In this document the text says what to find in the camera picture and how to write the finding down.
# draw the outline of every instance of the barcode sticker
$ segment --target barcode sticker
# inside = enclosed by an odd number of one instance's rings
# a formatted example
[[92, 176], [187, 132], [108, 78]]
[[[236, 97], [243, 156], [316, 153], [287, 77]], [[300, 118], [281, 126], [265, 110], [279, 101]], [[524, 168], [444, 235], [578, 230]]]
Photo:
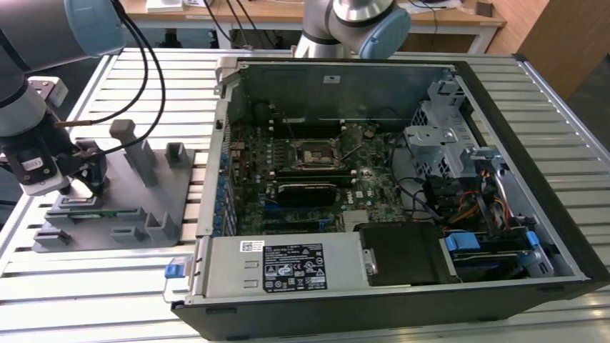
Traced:
[[241, 241], [239, 243], [239, 252], [261, 252], [265, 241]]

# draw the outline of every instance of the motherboard chip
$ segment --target motherboard chip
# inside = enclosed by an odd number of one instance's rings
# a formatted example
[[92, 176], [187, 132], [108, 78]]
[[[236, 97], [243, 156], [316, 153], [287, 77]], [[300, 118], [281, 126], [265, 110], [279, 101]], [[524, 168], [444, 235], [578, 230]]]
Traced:
[[300, 141], [295, 145], [299, 170], [332, 170], [343, 167], [335, 141]]

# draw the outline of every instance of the wooden panel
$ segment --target wooden panel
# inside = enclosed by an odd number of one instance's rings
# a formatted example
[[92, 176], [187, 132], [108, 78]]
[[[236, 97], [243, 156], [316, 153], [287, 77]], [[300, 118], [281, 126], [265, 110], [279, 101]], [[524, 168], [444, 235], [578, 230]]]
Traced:
[[610, 51], [610, 1], [494, 0], [508, 24], [487, 52], [523, 54], [567, 99]]
[[518, 52], [567, 99], [610, 51], [610, 1], [552, 0]]
[[495, 10], [506, 19], [506, 26], [498, 30], [487, 52], [515, 53], [538, 21], [548, 0], [492, 0]]

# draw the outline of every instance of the black plastic cover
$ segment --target black plastic cover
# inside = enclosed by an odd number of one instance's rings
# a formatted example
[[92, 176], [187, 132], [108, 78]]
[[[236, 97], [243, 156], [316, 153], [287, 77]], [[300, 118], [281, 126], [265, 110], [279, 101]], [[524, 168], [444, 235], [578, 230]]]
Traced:
[[450, 284], [442, 251], [442, 230], [431, 223], [367, 223], [355, 226], [361, 246], [375, 256], [376, 274], [368, 275], [371, 286], [400, 284]]

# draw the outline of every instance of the motherboard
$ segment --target motherboard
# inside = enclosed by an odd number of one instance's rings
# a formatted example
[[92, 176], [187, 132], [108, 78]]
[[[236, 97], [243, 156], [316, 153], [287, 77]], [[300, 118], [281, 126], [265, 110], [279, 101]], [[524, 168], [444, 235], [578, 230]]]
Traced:
[[373, 123], [232, 127], [237, 235], [349, 232], [404, 221], [390, 139]]

